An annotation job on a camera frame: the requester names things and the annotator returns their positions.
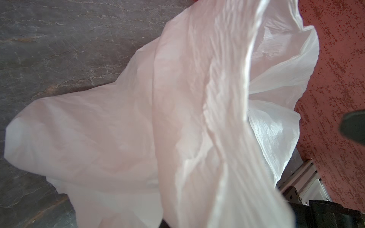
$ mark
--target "black object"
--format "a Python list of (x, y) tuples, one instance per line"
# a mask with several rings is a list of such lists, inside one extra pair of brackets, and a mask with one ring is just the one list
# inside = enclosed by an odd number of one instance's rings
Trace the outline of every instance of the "black object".
[(365, 145), (365, 110), (345, 114), (339, 130), (347, 138)]
[(161, 224), (158, 228), (170, 228), (165, 220), (162, 219)]
[(365, 228), (361, 212), (341, 204), (310, 200), (309, 206), (289, 203), (298, 228)]

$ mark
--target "gray stone surface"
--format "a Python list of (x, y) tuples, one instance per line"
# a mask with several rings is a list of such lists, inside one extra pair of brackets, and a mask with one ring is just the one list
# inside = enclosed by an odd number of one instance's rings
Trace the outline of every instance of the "gray stone surface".
[(5, 127), (30, 102), (116, 80), (192, 0), (0, 0), (0, 227), (76, 227), (44, 177), (3, 158)]

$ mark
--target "stone floor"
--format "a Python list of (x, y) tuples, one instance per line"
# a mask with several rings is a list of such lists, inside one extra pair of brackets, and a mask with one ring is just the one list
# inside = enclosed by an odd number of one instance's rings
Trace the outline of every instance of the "stone floor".
[(0, 227), (75, 228), (44, 177), (3, 158), (5, 127), (30, 102), (116, 80), (192, 0), (0, 0)]

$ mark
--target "plastic bag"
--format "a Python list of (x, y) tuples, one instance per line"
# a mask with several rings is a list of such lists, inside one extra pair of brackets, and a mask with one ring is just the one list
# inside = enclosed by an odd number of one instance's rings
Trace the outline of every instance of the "plastic bag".
[(27, 106), (5, 158), (67, 193), (80, 228), (154, 228), (162, 212), (173, 228), (292, 227), (273, 182), (317, 56), (296, 1), (200, 0), (116, 82)]

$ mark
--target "crumpled plastic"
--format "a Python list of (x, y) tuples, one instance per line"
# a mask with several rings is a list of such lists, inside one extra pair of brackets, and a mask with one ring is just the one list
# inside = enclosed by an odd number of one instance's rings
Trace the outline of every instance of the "crumpled plastic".
[(32, 102), (5, 158), (68, 194), (78, 227), (293, 227), (274, 189), (319, 52), (296, 0), (200, 0), (119, 78)]

